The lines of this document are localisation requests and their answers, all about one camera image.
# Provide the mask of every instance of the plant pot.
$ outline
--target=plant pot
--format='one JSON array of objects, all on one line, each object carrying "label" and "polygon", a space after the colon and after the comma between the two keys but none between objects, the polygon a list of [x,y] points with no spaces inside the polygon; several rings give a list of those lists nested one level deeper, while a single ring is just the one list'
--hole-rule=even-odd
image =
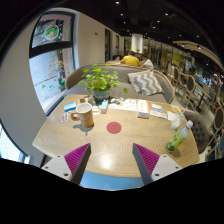
[{"label": "plant pot", "polygon": [[104,99],[107,100],[110,97],[110,91],[107,92],[106,90],[97,91],[93,89],[93,93],[97,102],[102,102]]}]

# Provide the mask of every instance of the white wall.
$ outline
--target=white wall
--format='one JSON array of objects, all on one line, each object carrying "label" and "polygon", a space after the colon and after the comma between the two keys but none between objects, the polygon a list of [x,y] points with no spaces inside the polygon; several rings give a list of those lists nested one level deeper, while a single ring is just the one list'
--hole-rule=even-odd
[{"label": "white wall", "polygon": [[40,167],[43,153],[32,142],[46,121],[35,93],[29,67],[29,44],[35,27],[32,21],[13,44],[0,70],[0,117],[14,142],[32,156],[31,164]]},{"label": "white wall", "polygon": [[[86,16],[82,13],[79,15],[78,27],[78,51],[79,65],[87,65],[94,63],[105,63],[105,29],[111,31],[111,59],[115,54],[116,35],[114,31],[104,26],[102,23]],[[123,53],[124,38],[119,36],[119,45]]]},{"label": "white wall", "polygon": [[[84,15],[78,11],[67,8],[52,8],[48,11],[65,11],[74,13],[74,55],[75,67],[94,63],[105,63],[105,29],[111,32],[111,53],[110,57],[116,52],[116,35],[113,30],[104,26],[102,23]],[[119,50],[124,53],[124,37],[119,36]]]}]

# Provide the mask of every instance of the doorway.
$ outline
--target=doorway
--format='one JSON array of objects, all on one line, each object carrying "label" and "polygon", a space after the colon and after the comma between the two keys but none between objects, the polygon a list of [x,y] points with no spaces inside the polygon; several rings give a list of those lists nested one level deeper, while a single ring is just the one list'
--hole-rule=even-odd
[{"label": "doorway", "polygon": [[105,29],[105,62],[110,60],[110,31]]},{"label": "doorway", "polygon": [[115,55],[119,55],[119,36],[116,35],[116,49]]}]

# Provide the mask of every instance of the bottle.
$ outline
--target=bottle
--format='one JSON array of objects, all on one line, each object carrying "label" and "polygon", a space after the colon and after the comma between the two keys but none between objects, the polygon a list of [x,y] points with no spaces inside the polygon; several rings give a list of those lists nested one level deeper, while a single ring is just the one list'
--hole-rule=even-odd
[{"label": "bottle", "polygon": [[186,124],[186,127],[180,128],[176,132],[172,140],[169,141],[166,145],[166,149],[168,152],[173,152],[174,149],[176,149],[177,146],[180,145],[184,141],[184,139],[188,137],[189,129],[191,129],[192,126],[193,126],[193,122],[189,120]]}]

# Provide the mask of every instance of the striped pillow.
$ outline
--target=striped pillow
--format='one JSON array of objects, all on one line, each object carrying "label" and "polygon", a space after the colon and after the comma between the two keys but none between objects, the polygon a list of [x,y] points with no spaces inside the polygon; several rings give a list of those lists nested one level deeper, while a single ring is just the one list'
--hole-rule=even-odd
[{"label": "striped pillow", "polygon": [[136,76],[134,79],[143,96],[164,93],[153,72],[144,72],[144,74]]},{"label": "striped pillow", "polygon": [[137,83],[135,81],[135,77],[139,76],[139,75],[142,75],[142,74],[145,74],[145,71],[143,71],[143,72],[136,72],[136,73],[128,73],[129,80],[130,80],[132,86],[135,88],[136,93],[140,93],[141,89],[138,87],[138,85],[137,85]]}]

